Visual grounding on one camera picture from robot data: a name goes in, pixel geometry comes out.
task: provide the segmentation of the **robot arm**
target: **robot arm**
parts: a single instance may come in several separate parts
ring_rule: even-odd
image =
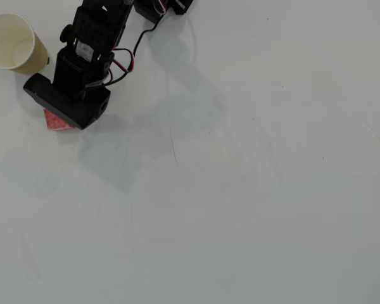
[[[193,0],[84,0],[61,34],[54,82],[37,73],[24,90],[70,125],[85,129],[105,111],[110,91],[102,83],[114,59],[132,6],[156,23],[172,7],[184,14]]]

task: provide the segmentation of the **white table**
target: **white table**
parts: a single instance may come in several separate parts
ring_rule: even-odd
[[[0,12],[54,59],[80,4]],[[380,0],[195,0],[136,59],[83,132],[0,71],[0,303],[380,303]]]

